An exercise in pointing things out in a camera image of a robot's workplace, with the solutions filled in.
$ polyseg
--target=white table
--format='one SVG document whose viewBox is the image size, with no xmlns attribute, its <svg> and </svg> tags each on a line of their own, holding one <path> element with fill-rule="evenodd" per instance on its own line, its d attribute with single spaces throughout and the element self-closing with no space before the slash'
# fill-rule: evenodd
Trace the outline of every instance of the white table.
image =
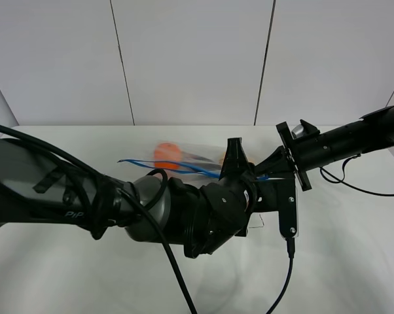
<svg viewBox="0 0 394 314">
<path fill-rule="evenodd" d="M 278 145 L 275 127 L 17 127 L 70 152 L 101 172 L 135 180 L 144 169 L 116 164 L 141 157 L 160 140 L 226 146 L 243 137 L 261 161 Z M 340 175 L 340 164 L 327 169 Z M 354 160 L 348 182 L 394 192 L 387 150 Z M 289 289 L 274 313 L 394 314 L 394 198 L 369 196 L 309 173 L 298 193 L 300 236 Z M 287 273 L 277 213 L 264 228 L 236 237 L 212 256 L 191 260 L 173 246 L 199 313 L 265 313 Z M 0 314 L 188 313 L 160 245 L 136 243 L 119 228 L 94 241 L 74 226 L 8 224 L 0 229 Z"/>
</svg>

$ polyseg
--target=orange object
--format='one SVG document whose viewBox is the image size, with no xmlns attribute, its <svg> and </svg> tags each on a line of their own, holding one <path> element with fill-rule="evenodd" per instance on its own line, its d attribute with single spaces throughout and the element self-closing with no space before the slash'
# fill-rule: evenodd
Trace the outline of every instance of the orange object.
<svg viewBox="0 0 394 314">
<path fill-rule="evenodd" d="M 171 162 L 180 162 L 182 159 L 181 149 L 173 143 L 160 143 L 154 151 L 155 160 L 169 160 Z M 179 165 L 167 162 L 155 162 L 155 167 L 177 170 Z"/>
</svg>

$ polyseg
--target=orange plastic piece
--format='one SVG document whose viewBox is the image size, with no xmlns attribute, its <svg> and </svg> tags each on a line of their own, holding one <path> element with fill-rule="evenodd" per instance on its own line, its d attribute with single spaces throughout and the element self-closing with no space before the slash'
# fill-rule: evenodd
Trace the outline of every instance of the orange plastic piece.
<svg viewBox="0 0 394 314">
<path fill-rule="evenodd" d="M 155 160 L 169 160 L 171 162 L 180 162 L 182 159 L 181 149 L 173 143 L 160 143 L 154 151 Z M 179 165 L 169 164 L 167 162 L 155 162 L 155 167 L 177 170 Z"/>
</svg>

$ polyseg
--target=robotic arm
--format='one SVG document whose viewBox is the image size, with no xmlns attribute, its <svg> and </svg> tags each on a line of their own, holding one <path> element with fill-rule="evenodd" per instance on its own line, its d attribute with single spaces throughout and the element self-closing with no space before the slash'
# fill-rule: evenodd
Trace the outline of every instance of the robotic arm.
<svg viewBox="0 0 394 314">
<path fill-rule="evenodd" d="M 292 132 L 286 122 L 278 124 L 283 145 L 257 166 L 247 161 L 241 139 L 229 139 L 219 182 L 200 189 L 168 179 L 161 169 L 134 183 L 122 182 L 44 141 L 0 126 L 1 133 L 14 137 L 0 139 L 0 227 L 8 222 L 74 224 L 100 239 L 108 227 L 118 226 L 136 241 L 161 242 L 191 312 L 197 313 L 168 243 L 183 245 L 189 258 L 212 254 L 231 237 L 247 235 L 252 213 L 277 211 L 291 260 L 271 313 L 293 265 L 295 178 L 306 191 L 311 189 L 308 170 L 394 146 L 394 106 L 326 133 L 300 123 Z M 257 179 L 265 175 L 268 180 Z"/>
</svg>

